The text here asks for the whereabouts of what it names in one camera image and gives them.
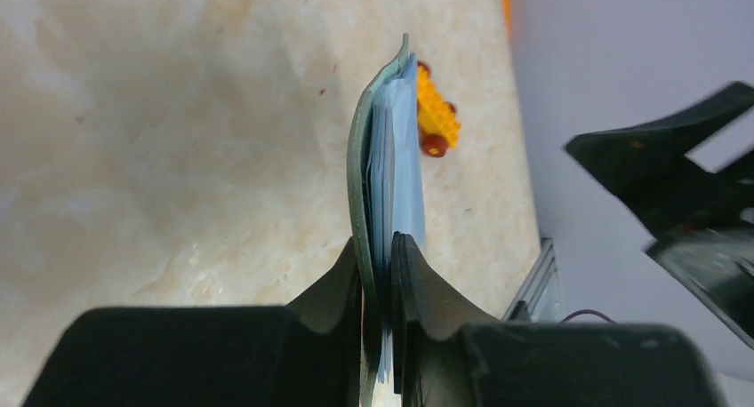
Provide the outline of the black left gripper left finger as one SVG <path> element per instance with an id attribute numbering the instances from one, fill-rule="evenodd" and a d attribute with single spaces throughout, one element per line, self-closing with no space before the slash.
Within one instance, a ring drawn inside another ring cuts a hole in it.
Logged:
<path id="1" fill-rule="evenodd" d="M 284 306 L 101 307 L 61 335 L 27 406 L 356 406 L 362 293 L 347 242 Z"/>

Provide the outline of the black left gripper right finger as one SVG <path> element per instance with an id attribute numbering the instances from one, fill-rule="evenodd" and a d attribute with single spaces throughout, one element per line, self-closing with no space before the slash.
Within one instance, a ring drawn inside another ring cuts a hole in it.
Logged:
<path id="1" fill-rule="evenodd" d="M 394 389 L 405 406 L 723 406 L 697 347 L 656 324 L 502 321 L 414 239 L 391 246 Z"/>

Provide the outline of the green leather card holder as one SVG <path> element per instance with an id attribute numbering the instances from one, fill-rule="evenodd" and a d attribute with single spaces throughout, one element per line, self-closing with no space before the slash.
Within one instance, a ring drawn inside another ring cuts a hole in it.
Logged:
<path id="1" fill-rule="evenodd" d="M 417 124 L 417 59 L 404 34 L 397 54 L 362 91 L 347 144 L 349 218 L 364 296 L 360 403 L 392 369 L 390 250 L 395 231 L 424 241 Z"/>

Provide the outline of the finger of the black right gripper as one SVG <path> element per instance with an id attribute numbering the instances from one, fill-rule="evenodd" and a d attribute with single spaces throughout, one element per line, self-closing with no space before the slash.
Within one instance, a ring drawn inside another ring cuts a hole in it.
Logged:
<path id="1" fill-rule="evenodd" d="M 732 82 L 675 114 L 650 123 L 573 137 L 565 151 L 660 238 L 691 229 L 749 228 L 753 153 L 718 172 L 687 153 L 753 107 L 753 89 Z"/>
<path id="2" fill-rule="evenodd" d="M 753 227 L 667 235 L 646 254 L 753 347 Z"/>

